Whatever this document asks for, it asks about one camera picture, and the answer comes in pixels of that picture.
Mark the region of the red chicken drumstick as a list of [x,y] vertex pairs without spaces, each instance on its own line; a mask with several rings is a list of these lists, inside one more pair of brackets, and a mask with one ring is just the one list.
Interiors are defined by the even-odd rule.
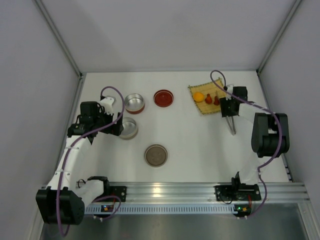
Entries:
[[215,97],[214,97],[214,102],[213,102],[213,104],[214,104],[215,106],[219,106],[219,105],[220,105],[220,99],[219,99],[218,96],[215,96]]

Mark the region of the metal tongs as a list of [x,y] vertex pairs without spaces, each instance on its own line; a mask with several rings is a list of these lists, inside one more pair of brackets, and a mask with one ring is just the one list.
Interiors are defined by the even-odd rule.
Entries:
[[[215,92],[214,102],[216,102],[216,101],[218,101],[219,105],[221,105],[218,91]],[[231,134],[234,136],[237,133],[234,117],[233,116],[231,116],[231,117],[230,116],[226,116],[225,120],[227,122],[227,125],[229,127],[229,130],[230,130]]]

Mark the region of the orange chicken drumstick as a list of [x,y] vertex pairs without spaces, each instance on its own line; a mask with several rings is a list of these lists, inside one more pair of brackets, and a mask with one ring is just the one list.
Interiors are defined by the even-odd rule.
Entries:
[[213,102],[212,97],[210,96],[209,93],[206,95],[205,102],[209,105],[212,104]]

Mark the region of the orange yellow food ball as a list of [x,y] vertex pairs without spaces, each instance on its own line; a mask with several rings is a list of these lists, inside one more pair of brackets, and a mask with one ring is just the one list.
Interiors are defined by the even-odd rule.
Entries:
[[197,103],[202,102],[205,99],[205,96],[201,92],[195,92],[193,94],[193,100]]

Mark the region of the beige round lid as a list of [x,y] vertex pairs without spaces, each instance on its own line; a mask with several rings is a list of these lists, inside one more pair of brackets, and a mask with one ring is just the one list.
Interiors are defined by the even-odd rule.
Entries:
[[144,152],[144,160],[154,168],[163,166],[168,159],[168,151],[160,144],[152,144],[148,146]]

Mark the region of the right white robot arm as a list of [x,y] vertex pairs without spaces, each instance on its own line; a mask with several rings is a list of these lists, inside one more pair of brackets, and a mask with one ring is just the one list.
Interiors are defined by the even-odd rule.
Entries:
[[225,86],[219,99],[221,116],[228,120],[242,117],[252,124],[251,149],[258,158],[269,157],[256,166],[255,176],[262,182],[262,170],[290,148],[289,121],[285,113],[275,113],[254,101],[248,101],[245,86]]

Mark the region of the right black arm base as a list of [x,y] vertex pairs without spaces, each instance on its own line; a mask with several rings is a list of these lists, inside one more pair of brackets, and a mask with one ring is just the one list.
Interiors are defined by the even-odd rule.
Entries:
[[241,183],[238,175],[232,177],[230,183],[216,185],[214,190],[216,200],[225,204],[237,201],[260,201],[262,199],[259,186],[257,184]]

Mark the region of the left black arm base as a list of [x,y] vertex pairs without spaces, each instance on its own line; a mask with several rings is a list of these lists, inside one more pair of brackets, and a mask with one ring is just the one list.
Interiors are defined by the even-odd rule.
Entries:
[[106,198],[107,196],[117,196],[120,198],[121,202],[126,202],[127,198],[127,187],[124,185],[116,185],[116,186],[108,186],[106,190],[100,195],[100,198],[103,198],[103,200],[100,200],[101,202],[119,202],[117,198],[111,197]]

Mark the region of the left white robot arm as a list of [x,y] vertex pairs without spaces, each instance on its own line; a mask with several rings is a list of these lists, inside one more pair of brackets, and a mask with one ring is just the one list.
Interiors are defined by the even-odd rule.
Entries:
[[47,224],[79,225],[85,209],[111,193],[106,176],[91,176],[83,186],[81,171],[87,169],[87,151],[98,133],[120,136],[123,131],[122,113],[113,122],[114,97],[102,97],[99,102],[80,104],[80,114],[67,130],[66,146],[59,165],[47,186],[36,193],[36,203]]

